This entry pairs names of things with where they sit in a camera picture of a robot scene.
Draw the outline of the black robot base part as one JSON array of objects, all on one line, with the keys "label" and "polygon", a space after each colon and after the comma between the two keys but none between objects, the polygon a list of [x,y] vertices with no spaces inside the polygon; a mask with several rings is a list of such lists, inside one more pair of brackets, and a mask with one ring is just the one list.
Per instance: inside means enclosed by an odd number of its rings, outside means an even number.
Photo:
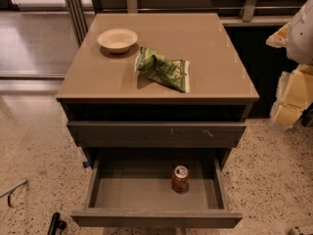
[{"label": "black robot base part", "polygon": [[61,214],[55,212],[52,215],[47,235],[61,235],[66,228],[67,223],[64,220],[61,220]]}]

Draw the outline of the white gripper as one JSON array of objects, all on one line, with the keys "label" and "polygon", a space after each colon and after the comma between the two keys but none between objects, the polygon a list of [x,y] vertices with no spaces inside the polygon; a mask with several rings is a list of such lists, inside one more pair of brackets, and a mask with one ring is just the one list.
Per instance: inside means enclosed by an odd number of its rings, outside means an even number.
[{"label": "white gripper", "polygon": [[[291,24],[286,23],[270,35],[266,44],[286,48]],[[283,71],[277,86],[270,119],[280,127],[292,127],[313,103],[313,66],[299,65],[292,73]]]}]

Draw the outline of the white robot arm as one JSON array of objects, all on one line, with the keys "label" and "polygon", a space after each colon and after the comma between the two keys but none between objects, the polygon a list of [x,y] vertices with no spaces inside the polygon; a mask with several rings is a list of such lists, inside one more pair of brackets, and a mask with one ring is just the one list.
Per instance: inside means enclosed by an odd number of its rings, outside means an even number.
[{"label": "white robot arm", "polygon": [[272,125],[289,129],[313,104],[313,0],[307,0],[289,23],[267,38],[266,44],[285,48],[287,57],[297,63],[292,72],[282,72],[270,112]]}]

